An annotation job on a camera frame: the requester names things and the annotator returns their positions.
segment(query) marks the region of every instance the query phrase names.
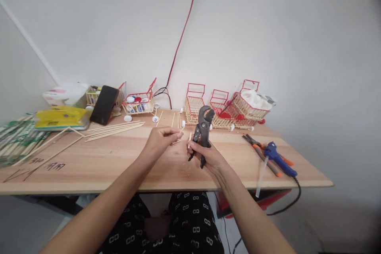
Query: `person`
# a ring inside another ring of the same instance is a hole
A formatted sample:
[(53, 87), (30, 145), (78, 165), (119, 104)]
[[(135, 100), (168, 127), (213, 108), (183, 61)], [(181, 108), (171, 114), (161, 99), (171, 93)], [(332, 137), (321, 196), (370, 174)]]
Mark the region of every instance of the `person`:
[[(150, 241), (144, 231), (149, 211), (135, 193), (167, 147), (182, 135), (179, 129), (153, 128), (138, 158), (41, 253), (224, 253), (205, 192), (172, 194), (168, 209), (172, 217), (166, 237)], [(201, 154), (205, 156), (205, 166), (229, 202), (247, 251), (295, 253), (214, 145), (204, 148), (193, 141), (189, 144), (188, 157), (193, 152), (198, 159)]]

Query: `white plastic container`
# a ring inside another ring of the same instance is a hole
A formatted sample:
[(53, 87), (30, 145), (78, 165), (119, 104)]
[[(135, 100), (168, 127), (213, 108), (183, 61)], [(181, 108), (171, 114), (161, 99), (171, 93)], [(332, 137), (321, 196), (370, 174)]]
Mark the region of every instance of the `white plastic container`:
[(86, 108), (86, 92), (89, 88), (85, 83), (66, 83), (44, 92), (42, 96), (51, 106)]

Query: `white wheel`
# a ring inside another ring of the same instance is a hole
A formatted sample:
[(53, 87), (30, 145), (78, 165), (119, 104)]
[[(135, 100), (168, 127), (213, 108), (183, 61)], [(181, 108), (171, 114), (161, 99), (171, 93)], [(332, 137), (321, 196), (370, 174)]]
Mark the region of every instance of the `white wheel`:
[(131, 116), (131, 115), (126, 115), (126, 116), (124, 117), (124, 121), (126, 121), (126, 122), (131, 122), (131, 121), (132, 121), (132, 116)]

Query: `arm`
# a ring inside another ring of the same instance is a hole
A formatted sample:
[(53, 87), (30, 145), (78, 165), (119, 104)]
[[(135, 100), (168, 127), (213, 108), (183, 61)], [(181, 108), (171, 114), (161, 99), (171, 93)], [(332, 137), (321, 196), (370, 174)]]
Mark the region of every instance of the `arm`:
[(213, 145), (211, 148), (204, 148), (190, 141), (188, 156), (194, 151), (197, 152), (198, 158), (199, 154), (205, 156), (205, 166), (216, 176), (234, 214), (247, 251), (250, 254), (295, 254), (281, 232), (250, 196), (238, 175), (220, 152)]
[(50, 240), (41, 253), (97, 251), (156, 161), (182, 135), (180, 130), (170, 127), (153, 128), (139, 157)]

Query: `hand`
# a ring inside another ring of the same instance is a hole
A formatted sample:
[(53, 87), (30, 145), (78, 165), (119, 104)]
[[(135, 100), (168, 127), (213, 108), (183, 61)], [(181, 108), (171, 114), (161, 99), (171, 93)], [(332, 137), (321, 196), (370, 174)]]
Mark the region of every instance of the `hand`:
[(171, 127), (153, 128), (140, 155), (158, 160), (168, 146), (180, 139), (183, 134), (180, 129)]
[(195, 157), (197, 157), (199, 160), (201, 159), (201, 155), (204, 155), (206, 164), (205, 166), (210, 170), (212, 173), (216, 174), (216, 172), (220, 171), (221, 168), (223, 168), (225, 165), (228, 165), (225, 158), (221, 155), (221, 153), (216, 149), (216, 147), (209, 142), (211, 147), (206, 148), (202, 147), (201, 145), (195, 143), (194, 141), (188, 140), (187, 142), (187, 151), (188, 151), (188, 158), (190, 158), (191, 154), (193, 152), (195, 153)]

